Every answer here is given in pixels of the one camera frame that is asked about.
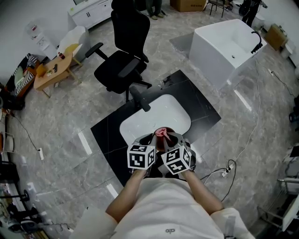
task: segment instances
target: electric cable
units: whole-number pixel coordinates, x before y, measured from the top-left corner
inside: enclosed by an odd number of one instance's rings
[[[212,173],[214,173],[214,172],[217,172],[217,171],[219,171],[219,170],[222,170],[222,169],[224,169],[224,170],[227,170],[226,168],[220,168],[220,169],[216,169],[215,171],[213,171]],[[203,178],[201,178],[200,180],[203,180],[203,179],[205,179],[206,177],[209,177],[212,173],[210,173],[210,174],[208,174],[207,176],[204,176]]]
[[[229,169],[229,170],[230,170],[230,167],[229,167],[229,162],[230,162],[230,161],[233,161],[233,162],[235,162],[235,161],[234,161],[234,160],[232,160],[232,159],[229,159],[229,160],[228,160],[228,169]]]
[[[277,78],[282,84],[284,84],[284,85],[286,86],[286,88],[287,88],[287,90],[288,90],[290,96],[293,96],[293,97],[295,98],[295,96],[291,93],[291,91],[290,91],[288,85],[287,85],[286,83],[284,83],[281,79],[279,79],[279,77],[276,75],[276,73],[275,73],[274,71],[272,71],[271,73],[274,74],[274,75],[276,76],[276,78]]]
[[[256,61],[257,61],[257,63],[258,63],[259,65],[263,66],[266,70],[270,70],[270,69],[268,69],[267,67],[265,67],[264,65],[260,64],[258,60],[256,60]],[[282,84],[284,84],[284,85],[286,86],[286,88],[287,88],[289,94],[295,98],[295,96],[291,93],[291,91],[290,91],[288,85],[287,85],[286,83],[284,83],[284,82],[277,76],[277,74],[276,74],[274,71],[271,71],[271,74],[274,74],[274,75],[276,76],[276,78],[277,78]]]
[[[258,12],[257,13],[259,13],[259,11],[261,10],[261,4],[260,4],[260,6],[258,6]]]
[[[68,229],[68,230],[70,229],[69,226],[67,225],[67,223],[56,223],[56,224],[54,224],[54,223],[52,222],[52,224],[43,224],[43,226],[56,226],[56,225],[59,225],[59,226],[60,226],[60,231],[61,231],[61,232],[64,230],[63,227],[62,227],[62,225],[66,225],[67,229]]]
[[[35,146],[34,143],[32,142],[32,139],[30,138],[27,129],[22,125],[21,121],[20,121],[20,120],[19,120],[13,113],[11,113],[11,115],[12,115],[15,119],[17,119],[17,120],[19,121],[20,125],[23,127],[23,129],[25,129],[25,131],[26,131],[26,133],[27,133],[27,135],[28,135],[28,137],[29,137],[29,139],[30,139],[30,141],[31,141],[31,143],[32,143],[32,145],[33,145],[33,147],[36,149],[36,151],[38,151],[37,148],[36,148],[36,146]]]
[[[216,171],[216,172],[211,173],[211,174],[209,175],[209,177],[207,177],[207,179],[205,180],[204,185],[206,184],[207,180],[210,178],[210,176],[211,176],[212,174],[215,174],[215,173],[225,173],[225,172],[226,172],[226,171]]]
[[[235,162],[235,160],[232,160],[232,161],[234,161],[234,163],[235,163],[235,174],[236,174],[236,172],[237,172],[237,163]],[[229,194],[229,192],[230,192],[230,190],[231,190],[231,188],[232,188],[232,186],[233,186],[233,184],[234,184],[234,181],[235,181],[235,174],[234,174],[234,177],[233,177],[233,181],[232,181],[232,184],[230,185],[230,187],[229,187],[229,190],[228,190],[228,193],[224,196],[224,198],[221,200],[222,202],[224,201],[224,199],[228,196],[228,194]]]
[[[258,93],[258,98],[259,98],[258,110],[257,110],[257,117],[256,117],[256,126],[254,127],[254,129],[252,130],[251,134],[249,135],[249,138],[248,138],[248,140],[247,140],[247,143],[246,143],[245,148],[238,154],[238,156],[236,157],[235,161],[238,160],[238,158],[240,157],[240,155],[241,155],[241,154],[245,151],[245,149],[247,148],[247,146],[248,146],[248,144],[249,144],[249,141],[250,141],[250,138],[251,138],[253,132],[256,130],[257,125],[258,125],[258,114],[259,114],[259,112],[260,112],[260,107],[261,107],[261,96],[260,96],[260,92],[259,92],[259,90],[258,90],[258,79],[259,79],[259,77],[260,77],[260,73],[259,73],[258,70],[257,70],[257,64],[256,64],[256,71],[257,71],[257,73],[258,73],[258,76],[257,76],[257,79],[256,79],[256,91],[257,91],[257,93]]]

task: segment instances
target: sofa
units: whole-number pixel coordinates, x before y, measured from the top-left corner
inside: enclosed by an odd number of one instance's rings
[[[36,69],[39,66],[40,61],[36,56],[28,53],[20,64],[17,66],[16,70],[9,78],[7,85],[5,86],[5,91],[9,92],[12,96],[17,98],[23,98],[29,87],[35,80]],[[21,67],[23,71],[23,78],[15,85],[15,74],[18,68]]]

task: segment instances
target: white cabinet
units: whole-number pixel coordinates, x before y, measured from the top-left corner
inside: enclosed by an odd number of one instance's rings
[[[91,20],[91,17],[89,16],[89,13],[86,9],[75,14],[73,16],[73,20],[75,21],[77,26],[83,26],[86,27],[87,29],[90,28],[93,24],[93,21]]]
[[[88,0],[69,10],[69,14],[77,26],[87,29],[111,17],[111,12],[110,0]]]

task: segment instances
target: pink object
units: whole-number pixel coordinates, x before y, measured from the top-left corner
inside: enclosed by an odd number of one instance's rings
[[[167,129],[166,128],[157,129],[156,132],[155,132],[155,135],[157,137],[164,137],[165,136],[169,141],[171,141],[169,136],[167,135]]]

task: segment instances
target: black cable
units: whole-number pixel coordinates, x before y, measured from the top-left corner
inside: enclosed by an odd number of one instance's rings
[[[52,224],[43,224],[43,226],[56,226],[56,225],[59,225],[59,226],[60,226],[60,231],[61,231],[61,232],[64,230],[63,227],[62,227],[62,225],[66,225],[67,229],[68,229],[68,230],[70,229],[69,226],[67,225],[67,223],[56,223],[56,224],[54,224],[54,223],[52,222]]]
[[[271,71],[271,74],[274,74],[274,75],[276,76],[276,78],[277,78],[282,84],[284,84],[284,85],[286,86],[286,88],[287,88],[289,94],[295,98],[295,96],[290,92],[290,89],[289,89],[288,85],[287,85],[286,83],[284,83],[281,79],[279,79],[279,77],[276,75],[276,73],[275,73],[274,71]]]
[[[19,120],[13,113],[11,113],[11,115],[12,115],[12,117],[16,118],[16,119],[19,121],[20,125],[22,125],[22,123],[20,122],[20,120]],[[26,133],[27,133],[27,135],[28,135],[28,137],[29,137],[29,139],[30,139],[30,141],[31,141],[31,143],[32,143],[32,145],[33,145],[33,147],[36,149],[36,151],[38,151],[37,148],[36,148],[36,146],[35,146],[34,143],[32,142],[32,140],[31,140],[31,138],[30,138],[30,136],[29,136],[29,133],[28,133],[27,129],[26,129],[23,125],[22,125],[22,127],[25,129],[25,131],[26,131]]]
[[[290,92],[288,85],[287,85],[286,83],[284,83],[283,81],[281,81],[281,79],[279,79],[279,77],[276,75],[275,72],[272,71],[271,73],[274,74],[274,75],[277,77],[277,79],[278,79],[282,84],[284,84],[284,85],[286,86],[286,88],[288,89],[289,94],[295,98],[295,96]]]
[[[235,160],[232,160],[232,159],[229,159],[229,161],[234,161],[235,163],[235,174],[236,174],[236,171],[237,171],[237,163],[235,162]],[[233,178],[233,181],[232,181],[232,184],[230,185],[229,187],[229,190],[228,190],[228,193],[225,195],[225,197],[221,200],[222,202],[224,201],[224,199],[228,196],[233,184],[234,184],[234,180],[235,180],[235,174],[234,174],[234,178]]]
[[[235,163],[235,161],[234,161],[234,160],[232,160],[232,159],[229,159],[229,160],[228,160],[228,169],[230,168],[230,167],[229,167],[229,162],[230,162],[230,161],[233,161],[233,162]]]

